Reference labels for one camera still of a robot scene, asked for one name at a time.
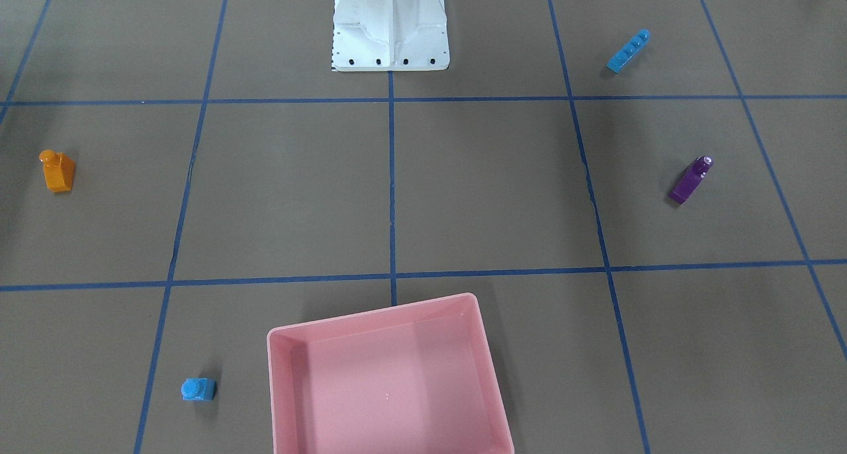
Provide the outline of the long blue block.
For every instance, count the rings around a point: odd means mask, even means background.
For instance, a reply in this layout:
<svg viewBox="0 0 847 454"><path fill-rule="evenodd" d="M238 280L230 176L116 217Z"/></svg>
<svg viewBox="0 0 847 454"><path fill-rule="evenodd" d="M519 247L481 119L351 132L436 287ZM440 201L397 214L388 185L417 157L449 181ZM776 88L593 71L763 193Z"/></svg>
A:
<svg viewBox="0 0 847 454"><path fill-rule="evenodd" d="M629 65L629 63L633 61L633 58L638 56L639 53L645 49L645 46L647 46L648 42L650 42L650 39L651 33L648 29L644 28L639 30L638 33L630 38L630 40L627 41L621 49L614 53L614 55L606 63L606 68L614 72L614 74L620 74L623 68L625 68L626 65Z"/></svg>

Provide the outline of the purple block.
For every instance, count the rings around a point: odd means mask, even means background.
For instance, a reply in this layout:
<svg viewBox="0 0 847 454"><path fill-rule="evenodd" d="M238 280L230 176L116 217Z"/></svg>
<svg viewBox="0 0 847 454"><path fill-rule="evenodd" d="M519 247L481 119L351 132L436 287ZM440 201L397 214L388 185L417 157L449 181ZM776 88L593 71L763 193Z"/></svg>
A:
<svg viewBox="0 0 847 454"><path fill-rule="evenodd" d="M708 171L714 164L711 156L701 156L694 159L675 183L668 197L676 204L684 204L693 195L701 182L707 177Z"/></svg>

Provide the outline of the small blue block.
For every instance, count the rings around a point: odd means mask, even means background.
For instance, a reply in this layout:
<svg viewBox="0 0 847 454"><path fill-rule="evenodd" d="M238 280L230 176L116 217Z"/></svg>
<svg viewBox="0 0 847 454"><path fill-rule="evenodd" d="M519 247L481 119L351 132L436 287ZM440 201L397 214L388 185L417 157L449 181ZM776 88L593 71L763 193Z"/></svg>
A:
<svg viewBox="0 0 847 454"><path fill-rule="evenodd" d="M210 378L188 378L181 385L182 400L187 402L212 402L216 393L216 381Z"/></svg>

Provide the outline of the orange block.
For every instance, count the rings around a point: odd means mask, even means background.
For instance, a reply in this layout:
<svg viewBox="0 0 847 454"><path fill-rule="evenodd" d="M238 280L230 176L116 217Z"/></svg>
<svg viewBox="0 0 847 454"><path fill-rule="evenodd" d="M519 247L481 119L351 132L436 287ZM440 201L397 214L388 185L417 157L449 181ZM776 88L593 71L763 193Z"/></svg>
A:
<svg viewBox="0 0 847 454"><path fill-rule="evenodd" d="M65 153L42 150L39 155L46 188L53 193L70 192L75 180L76 163Z"/></svg>

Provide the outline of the pink plastic box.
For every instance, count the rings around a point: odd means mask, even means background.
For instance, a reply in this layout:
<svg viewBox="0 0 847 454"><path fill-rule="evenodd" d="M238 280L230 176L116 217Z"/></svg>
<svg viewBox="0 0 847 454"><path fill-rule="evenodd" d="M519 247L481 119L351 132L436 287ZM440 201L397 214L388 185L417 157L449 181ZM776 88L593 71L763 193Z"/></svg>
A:
<svg viewBox="0 0 847 454"><path fill-rule="evenodd" d="M477 297L273 328L275 453L512 453Z"/></svg>

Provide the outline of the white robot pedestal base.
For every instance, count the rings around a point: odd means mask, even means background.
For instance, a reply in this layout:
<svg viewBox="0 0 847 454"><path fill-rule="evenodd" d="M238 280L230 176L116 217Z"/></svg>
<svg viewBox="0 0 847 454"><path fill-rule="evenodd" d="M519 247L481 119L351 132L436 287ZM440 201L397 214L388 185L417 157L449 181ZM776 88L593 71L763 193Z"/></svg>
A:
<svg viewBox="0 0 847 454"><path fill-rule="evenodd" d="M332 71L450 66L445 0L335 0L333 24Z"/></svg>

